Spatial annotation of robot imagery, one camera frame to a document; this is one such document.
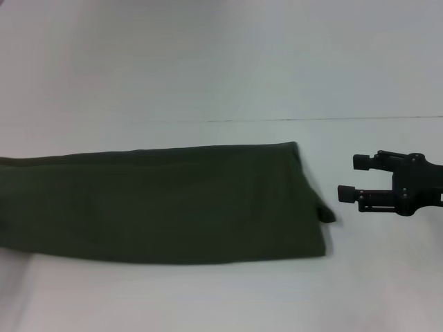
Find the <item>dark green shirt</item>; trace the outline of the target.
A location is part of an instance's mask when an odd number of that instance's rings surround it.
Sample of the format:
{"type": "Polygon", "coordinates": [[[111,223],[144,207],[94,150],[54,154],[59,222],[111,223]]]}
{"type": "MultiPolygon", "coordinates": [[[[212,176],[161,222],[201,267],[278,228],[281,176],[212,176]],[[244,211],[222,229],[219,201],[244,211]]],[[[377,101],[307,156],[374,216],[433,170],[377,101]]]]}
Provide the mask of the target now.
{"type": "Polygon", "coordinates": [[[0,158],[0,247],[131,264],[322,257],[294,142],[0,158]]]}

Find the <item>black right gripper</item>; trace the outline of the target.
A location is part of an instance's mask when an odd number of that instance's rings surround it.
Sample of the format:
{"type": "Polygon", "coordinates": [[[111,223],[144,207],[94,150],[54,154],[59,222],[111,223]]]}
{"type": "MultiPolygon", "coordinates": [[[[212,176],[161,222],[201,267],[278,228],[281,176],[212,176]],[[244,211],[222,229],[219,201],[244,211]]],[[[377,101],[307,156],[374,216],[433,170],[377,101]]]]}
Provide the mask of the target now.
{"type": "Polygon", "coordinates": [[[443,208],[443,165],[428,162],[423,154],[379,150],[374,156],[355,154],[352,162],[355,170],[393,172],[392,190],[360,190],[339,185],[339,202],[357,203],[359,212],[401,216],[412,216],[426,207],[443,208]]]}

